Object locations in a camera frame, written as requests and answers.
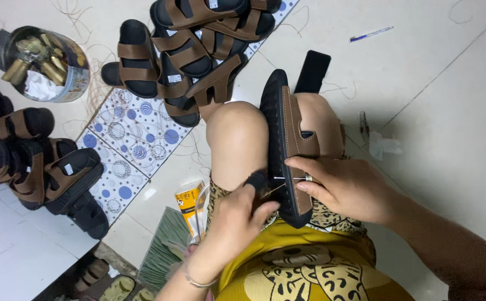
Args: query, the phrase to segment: black phone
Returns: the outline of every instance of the black phone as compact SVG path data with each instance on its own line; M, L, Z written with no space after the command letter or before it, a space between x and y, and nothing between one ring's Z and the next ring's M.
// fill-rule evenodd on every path
M319 93L331 59L330 55L313 50L308 51L295 93Z

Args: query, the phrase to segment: blue circle pattern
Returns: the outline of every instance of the blue circle pattern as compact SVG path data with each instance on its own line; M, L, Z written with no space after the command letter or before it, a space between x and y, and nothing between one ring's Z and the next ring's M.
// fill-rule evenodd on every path
M168 130L165 132L165 141L168 144L176 144L180 139L180 135L174 130Z
M133 149L133 155L139 160L144 159L146 158L146 149L138 145Z
M137 113L135 113L134 110L128 110L128 118L129 119L135 119L137 117Z
M124 109L122 108L122 106L118 106L115 110L114 110L114 115L118 118L122 118L124 117Z
M152 105L150 103L144 102L141 104L141 113L143 115L150 115L152 114Z
M152 143L154 140L156 140L156 137L154 137L152 134L146 135L146 141L149 143Z
M86 147L95 148L97 144L96 137L91 134L86 134L85 137L83 137L83 144L85 144Z
M127 186L122 186L119 190L118 190L118 195L127 200L129 198L132 197L132 190L129 189Z

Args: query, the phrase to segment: sandal label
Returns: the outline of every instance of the sandal label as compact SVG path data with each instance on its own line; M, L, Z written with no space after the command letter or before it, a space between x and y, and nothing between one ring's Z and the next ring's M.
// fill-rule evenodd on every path
M68 174L68 175L71 175L71 174L74 173L74 171L72 170L72 165L70 165L70 164L65 165L65 170L66 170L66 174Z
M174 76L168 76L168 82L179 82L181 81L181 76L179 74Z
M216 9L219 7L217 0L210 0L210 9Z

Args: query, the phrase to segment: tin can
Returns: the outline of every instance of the tin can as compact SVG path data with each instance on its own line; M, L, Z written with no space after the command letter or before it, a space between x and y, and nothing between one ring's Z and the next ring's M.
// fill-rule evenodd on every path
M3 47L3 65L5 69L7 70L17 58L16 42L28 37L40 37L41 34L46 34L52 46L63 51L68 65L64 89L57 96L48 100L48 102L70 102L78 99L89 86L89 63L79 45L59 33L46 31L34 26L23 26L14 30ZM40 101L40 99L29 96L24 92L24 84L14 87L26 98Z

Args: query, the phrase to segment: yellow box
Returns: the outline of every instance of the yellow box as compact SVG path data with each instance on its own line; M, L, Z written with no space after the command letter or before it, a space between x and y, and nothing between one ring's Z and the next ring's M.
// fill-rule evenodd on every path
M199 197L200 191L204 188L204 181L198 180L187 185L184 185L180 188L174 196L176 197L176 201L178 202L178 206L182 214L184 215L185 222L189 227L191 232L191 236L194 237L199 235L198 233L199 228L200 231L203 232L203 225L196 225L196 217L195 214L198 214L199 222L202 223L202 215L201 213L204 211L204 202L205 197L202 195L200 197L200 202L198 203L198 210L195 208L196 200Z

